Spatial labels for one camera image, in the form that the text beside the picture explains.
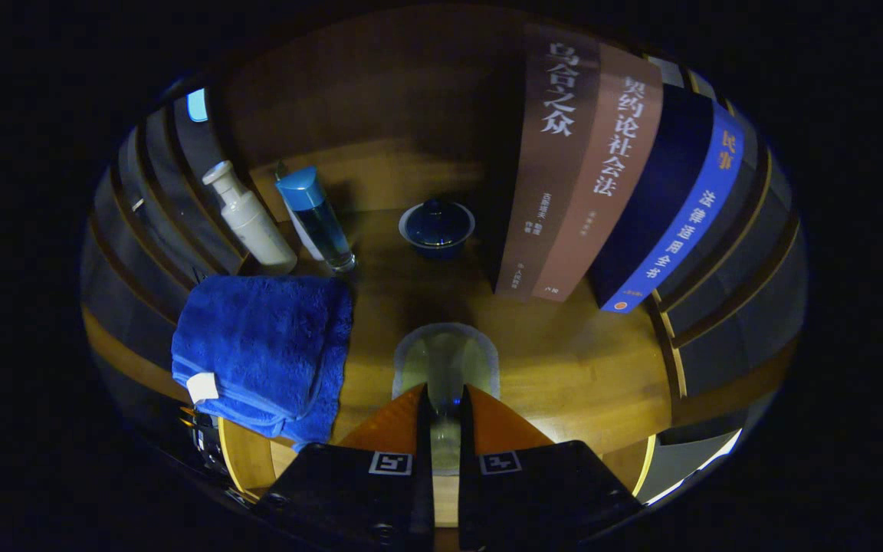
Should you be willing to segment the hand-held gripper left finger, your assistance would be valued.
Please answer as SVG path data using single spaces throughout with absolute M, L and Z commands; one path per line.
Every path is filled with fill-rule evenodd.
M 254 516 L 310 551 L 431 551 L 431 420 L 417 385 L 339 445 L 303 447 Z

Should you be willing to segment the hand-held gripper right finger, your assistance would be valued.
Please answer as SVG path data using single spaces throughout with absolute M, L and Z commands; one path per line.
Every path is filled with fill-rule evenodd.
M 462 550 L 583 551 L 641 516 L 642 503 L 585 442 L 554 443 L 470 384 L 459 406 Z

